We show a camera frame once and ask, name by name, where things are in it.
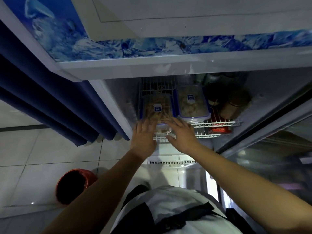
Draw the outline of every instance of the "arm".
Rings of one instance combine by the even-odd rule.
[[[176,118],[169,142],[195,159],[231,199],[270,233],[311,233],[312,206],[292,193],[201,145],[193,126]]]
[[[156,148],[156,123],[139,122],[133,130],[130,150],[115,166],[78,196],[42,234],[100,233],[120,202],[142,162]]]

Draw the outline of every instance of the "ice cube graphic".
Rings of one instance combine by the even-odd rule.
[[[50,18],[55,18],[53,12],[38,0],[26,0],[25,16],[27,18],[32,19],[36,17],[38,14],[43,14]]]

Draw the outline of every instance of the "hand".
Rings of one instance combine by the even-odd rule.
[[[157,122],[149,125],[149,120],[139,121],[133,128],[130,151],[145,160],[156,149],[157,142],[154,140],[154,132]]]
[[[178,151],[190,154],[192,149],[200,145],[195,136],[194,127],[175,117],[173,117],[172,120],[174,122],[166,120],[166,123],[174,130],[176,138],[170,135],[167,135],[166,138]]]

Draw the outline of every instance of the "white shirt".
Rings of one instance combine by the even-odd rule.
[[[155,224],[165,217],[179,214],[186,209],[209,202],[214,207],[214,212],[225,217],[224,213],[209,199],[195,190],[188,190],[174,186],[161,186],[133,198],[125,205],[117,216],[112,230],[119,221],[133,208],[142,203],[149,207]],[[186,221],[182,229],[169,231],[170,234],[242,234],[231,222],[218,216],[204,216],[196,221]]]

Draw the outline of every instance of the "person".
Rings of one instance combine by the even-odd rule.
[[[231,199],[269,233],[312,233],[312,206],[292,193],[201,145],[194,128],[173,118],[166,123],[176,133],[167,136],[211,174]],[[107,224],[142,162],[156,148],[156,123],[138,122],[130,150],[80,194],[42,234],[96,234]],[[253,233],[227,215],[212,197],[171,186],[150,190],[137,186],[124,202],[111,233]]]

